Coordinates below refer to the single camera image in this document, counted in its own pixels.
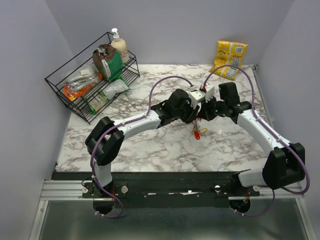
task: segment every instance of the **soap bottle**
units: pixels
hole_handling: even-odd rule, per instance
[[[113,33],[113,40],[111,42],[111,46],[118,50],[121,60],[125,64],[130,59],[126,42],[125,40],[119,37],[117,28],[112,28],[111,32]]]

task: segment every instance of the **food package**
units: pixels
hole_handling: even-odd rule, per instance
[[[63,87],[63,94],[74,101],[87,93],[103,78],[94,65],[84,65],[72,73]]]
[[[100,45],[92,54],[93,63],[105,80],[110,82],[122,73],[124,64],[117,49],[109,44]]]
[[[107,102],[109,102],[116,94],[129,91],[130,88],[125,81],[118,77],[117,80],[110,83],[105,89],[98,93],[88,104],[92,110],[92,114],[96,114]]]
[[[239,42],[218,41],[214,64],[213,67],[210,69],[210,72],[212,72],[216,67],[225,64],[235,65],[240,68],[247,47],[247,44]],[[218,69],[214,72],[214,74],[229,80],[235,80],[238,71],[239,70],[235,67],[227,66]]]

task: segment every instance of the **green package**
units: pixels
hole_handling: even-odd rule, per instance
[[[96,114],[107,102],[114,98],[116,94],[124,93],[129,90],[130,88],[126,82],[121,77],[118,77],[88,103],[92,110],[92,114]]]
[[[109,44],[100,45],[92,54],[93,63],[105,80],[115,81],[122,73],[122,63],[118,50]]]

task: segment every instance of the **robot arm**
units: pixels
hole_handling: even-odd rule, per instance
[[[268,155],[263,168],[235,173],[234,188],[268,186],[271,189],[278,189],[303,180],[305,173],[296,158],[256,120],[251,104],[247,101],[240,102],[236,84],[234,82],[220,84],[219,93],[221,100],[217,101],[214,97],[214,87],[209,83],[200,90],[190,92],[176,89],[168,100],[152,106],[145,118],[113,129],[109,133],[108,140],[104,138],[98,145],[94,156],[96,177],[102,187],[112,181],[111,162],[118,155],[123,140],[146,130],[163,127],[177,119],[189,124],[196,118],[212,121],[217,116],[229,117],[235,124],[245,129]],[[98,139],[106,130],[143,115],[116,121],[111,121],[108,117],[102,118],[85,141],[89,153],[92,154]],[[303,162],[305,161],[305,149],[300,143],[290,143],[265,121],[262,122],[292,148]]]
[[[247,101],[240,102],[235,83],[220,84],[219,93],[221,101],[211,97],[210,100],[201,103],[202,108],[198,117],[208,121],[213,120],[216,116],[231,118],[235,124],[246,130],[268,155],[263,168],[250,169],[234,175],[237,187],[261,186],[278,189],[303,180],[305,172],[297,159],[257,121],[256,117],[284,144],[296,152],[303,163],[305,163],[304,147],[300,143],[292,144],[283,138],[259,116],[257,111],[254,116],[251,104]]]

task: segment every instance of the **white marble surface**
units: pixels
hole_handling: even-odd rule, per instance
[[[59,172],[90,171],[90,155],[85,140],[99,119],[108,116],[112,120],[127,118],[147,110],[148,96],[153,84],[167,76],[188,78],[197,88],[208,76],[211,65],[139,65],[140,75],[131,90],[121,94],[93,122],[88,125],[71,114],[62,150],[58,159]],[[250,66],[245,67],[254,83],[256,109],[266,119],[265,109]],[[215,86],[229,80],[212,75]],[[245,75],[239,72],[235,83],[242,101],[251,102],[251,89]],[[176,88],[188,89],[180,79],[160,83],[152,96],[152,104],[168,99]],[[219,99],[218,88],[215,96]],[[165,127],[149,130],[125,140],[117,158],[112,162],[114,172],[188,172],[188,171],[241,171],[262,167],[266,155],[261,147],[241,127],[229,118],[217,117],[213,121],[200,122],[208,132],[196,140],[191,124],[175,121]]]

